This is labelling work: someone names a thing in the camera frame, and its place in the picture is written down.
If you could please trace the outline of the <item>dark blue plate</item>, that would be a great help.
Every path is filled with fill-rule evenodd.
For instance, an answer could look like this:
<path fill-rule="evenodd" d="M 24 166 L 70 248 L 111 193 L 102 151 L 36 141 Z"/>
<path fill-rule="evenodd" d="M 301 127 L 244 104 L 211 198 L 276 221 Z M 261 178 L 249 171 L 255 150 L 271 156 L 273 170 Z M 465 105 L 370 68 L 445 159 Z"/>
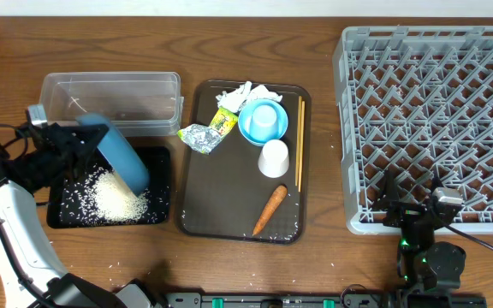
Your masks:
<path fill-rule="evenodd" d="M 116 126 L 105 116 L 95 113 L 79 115 L 76 121 L 81 126 L 105 125 L 109 129 L 98 144 L 98 151 L 128 189 L 136 196 L 141 195 L 149 186 L 149 171 Z"/>

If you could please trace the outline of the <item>orange carrot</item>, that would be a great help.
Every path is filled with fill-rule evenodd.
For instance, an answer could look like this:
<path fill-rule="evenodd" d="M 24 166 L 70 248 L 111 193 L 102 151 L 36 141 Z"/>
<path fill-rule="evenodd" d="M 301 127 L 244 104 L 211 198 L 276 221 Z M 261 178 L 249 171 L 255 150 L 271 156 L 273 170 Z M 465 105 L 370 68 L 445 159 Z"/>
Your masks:
<path fill-rule="evenodd" d="M 267 203 L 265 204 L 262 213 L 256 222 L 252 235 L 260 234 L 266 224 L 271 219 L 273 213 L 277 210 L 282 201 L 288 196 L 288 189 L 284 185 L 278 186 L 274 192 L 269 197 Z"/>

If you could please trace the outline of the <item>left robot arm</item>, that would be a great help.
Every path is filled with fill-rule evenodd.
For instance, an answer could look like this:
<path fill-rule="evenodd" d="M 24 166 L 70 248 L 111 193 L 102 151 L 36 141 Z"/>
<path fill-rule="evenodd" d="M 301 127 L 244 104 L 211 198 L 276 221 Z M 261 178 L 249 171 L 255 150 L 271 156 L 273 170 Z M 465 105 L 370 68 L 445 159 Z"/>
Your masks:
<path fill-rule="evenodd" d="M 112 293 L 71 274 L 56 255 L 37 215 L 34 193 L 63 180 L 77 181 L 99 144 L 116 133 L 104 122 L 74 127 L 15 129 L 34 143 L 33 152 L 12 158 L 0 144 L 0 276 L 11 307 L 157 307 L 139 280 Z"/>

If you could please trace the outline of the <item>white rice pile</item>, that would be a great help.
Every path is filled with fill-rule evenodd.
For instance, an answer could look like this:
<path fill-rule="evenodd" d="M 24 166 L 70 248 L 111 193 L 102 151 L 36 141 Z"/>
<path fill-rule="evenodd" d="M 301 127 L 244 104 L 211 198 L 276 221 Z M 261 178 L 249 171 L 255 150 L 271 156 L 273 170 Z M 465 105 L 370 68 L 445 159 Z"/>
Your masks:
<path fill-rule="evenodd" d="M 164 187 L 147 188 L 135 195 L 122 183 L 114 169 L 94 164 L 81 182 L 66 183 L 57 214 L 65 228 L 102 227 L 127 224 L 156 224 L 169 213 Z"/>

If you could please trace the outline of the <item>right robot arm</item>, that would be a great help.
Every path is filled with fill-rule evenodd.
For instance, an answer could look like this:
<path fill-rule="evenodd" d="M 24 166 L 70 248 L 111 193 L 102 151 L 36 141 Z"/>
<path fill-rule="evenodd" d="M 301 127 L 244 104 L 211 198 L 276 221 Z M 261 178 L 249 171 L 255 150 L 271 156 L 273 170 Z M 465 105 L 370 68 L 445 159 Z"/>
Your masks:
<path fill-rule="evenodd" d="M 462 195 L 445 187 L 438 177 L 420 204 L 402 201 L 392 172 L 384 173 L 383 189 L 374 210 L 384 210 L 383 225 L 398 228 L 397 273 L 404 287 L 384 295 L 381 307 L 450 307 L 451 292 L 460 287 L 466 253 L 457 245 L 436 241 L 435 232 L 447 227 L 462 209 Z"/>

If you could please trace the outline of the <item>light blue cup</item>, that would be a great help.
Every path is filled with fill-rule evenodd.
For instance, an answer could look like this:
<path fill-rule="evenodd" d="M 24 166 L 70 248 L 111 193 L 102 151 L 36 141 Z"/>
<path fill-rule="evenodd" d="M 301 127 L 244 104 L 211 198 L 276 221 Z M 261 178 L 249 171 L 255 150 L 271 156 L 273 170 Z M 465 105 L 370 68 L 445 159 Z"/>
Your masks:
<path fill-rule="evenodd" d="M 274 139 L 278 133 L 276 110 L 268 104 L 260 104 L 252 113 L 250 135 L 260 143 Z"/>

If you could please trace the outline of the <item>white cup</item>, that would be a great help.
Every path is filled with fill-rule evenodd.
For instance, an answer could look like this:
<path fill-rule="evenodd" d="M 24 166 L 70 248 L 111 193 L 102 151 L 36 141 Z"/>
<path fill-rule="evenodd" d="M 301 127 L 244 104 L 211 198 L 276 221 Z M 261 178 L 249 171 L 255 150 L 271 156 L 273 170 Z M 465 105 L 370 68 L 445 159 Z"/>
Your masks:
<path fill-rule="evenodd" d="M 258 158 L 258 169 L 269 178 L 279 178 L 286 174 L 289 167 L 287 145 L 279 140 L 272 139 L 262 148 Z"/>

